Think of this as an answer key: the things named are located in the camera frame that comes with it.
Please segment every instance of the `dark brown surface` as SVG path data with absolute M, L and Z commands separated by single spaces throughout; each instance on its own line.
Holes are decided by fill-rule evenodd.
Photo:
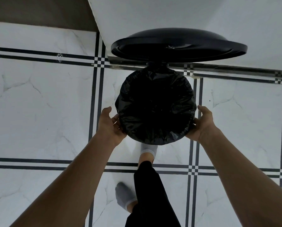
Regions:
M 87 0 L 0 0 L 0 21 L 98 32 Z

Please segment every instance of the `foot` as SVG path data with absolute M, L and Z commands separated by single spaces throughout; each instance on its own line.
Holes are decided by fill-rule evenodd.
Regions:
M 116 199 L 118 205 L 130 213 L 132 212 L 133 206 L 138 203 L 135 194 L 123 182 L 119 182 L 116 186 Z
M 151 153 L 154 158 L 156 157 L 158 146 L 157 145 L 149 145 L 142 143 L 141 144 L 141 154 L 143 153 Z

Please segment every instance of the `person's left hand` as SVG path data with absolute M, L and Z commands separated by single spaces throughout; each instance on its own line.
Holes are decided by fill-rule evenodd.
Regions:
M 111 111 L 112 107 L 106 107 L 102 110 L 97 132 L 108 136 L 113 144 L 117 146 L 126 137 L 126 134 L 120 125 L 119 115 L 116 114 L 113 118 L 109 117 Z

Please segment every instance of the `person's left arm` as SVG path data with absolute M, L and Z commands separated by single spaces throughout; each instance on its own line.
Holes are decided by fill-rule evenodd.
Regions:
M 107 161 L 126 136 L 110 112 L 102 110 L 94 137 L 11 227 L 83 226 Z

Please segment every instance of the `black trash can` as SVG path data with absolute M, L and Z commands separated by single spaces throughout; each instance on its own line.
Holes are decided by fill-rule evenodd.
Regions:
M 168 63 L 237 57 L 247 46 L 204 30 L 162 28 L 120 39 L 111 49 L 118 57 L 148 64 L 126 78 L 116 100 L 124 131 L 136 141 L 164 145 L 187 134 L 196 111 L 188 80 Z

